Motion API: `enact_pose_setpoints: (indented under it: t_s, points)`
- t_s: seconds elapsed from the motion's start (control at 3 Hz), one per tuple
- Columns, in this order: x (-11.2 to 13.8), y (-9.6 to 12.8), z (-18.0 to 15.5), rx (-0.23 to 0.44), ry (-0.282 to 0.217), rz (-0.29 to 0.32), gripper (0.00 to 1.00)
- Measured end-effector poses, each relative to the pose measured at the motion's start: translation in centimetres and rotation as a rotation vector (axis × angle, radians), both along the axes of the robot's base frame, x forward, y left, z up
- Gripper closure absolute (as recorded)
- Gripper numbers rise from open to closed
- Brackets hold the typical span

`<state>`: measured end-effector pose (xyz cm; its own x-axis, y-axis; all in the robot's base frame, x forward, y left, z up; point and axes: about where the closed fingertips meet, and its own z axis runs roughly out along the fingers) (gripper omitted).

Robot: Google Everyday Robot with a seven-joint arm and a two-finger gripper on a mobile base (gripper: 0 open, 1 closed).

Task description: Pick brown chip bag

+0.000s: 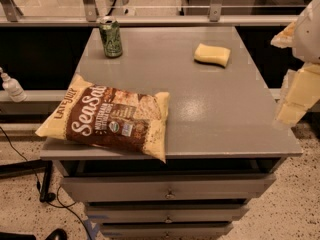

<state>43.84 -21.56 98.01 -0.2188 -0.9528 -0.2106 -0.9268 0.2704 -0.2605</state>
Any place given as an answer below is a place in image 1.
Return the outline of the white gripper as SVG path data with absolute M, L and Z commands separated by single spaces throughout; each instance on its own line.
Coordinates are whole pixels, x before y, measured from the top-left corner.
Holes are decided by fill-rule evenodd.
M 289 69 L 282 82 L 274 125 L 289 128 L 320 100 L 320 0 L 312 0 L 271 44 L 292 48 L 293 55 L 306 62 L 298 71 Z

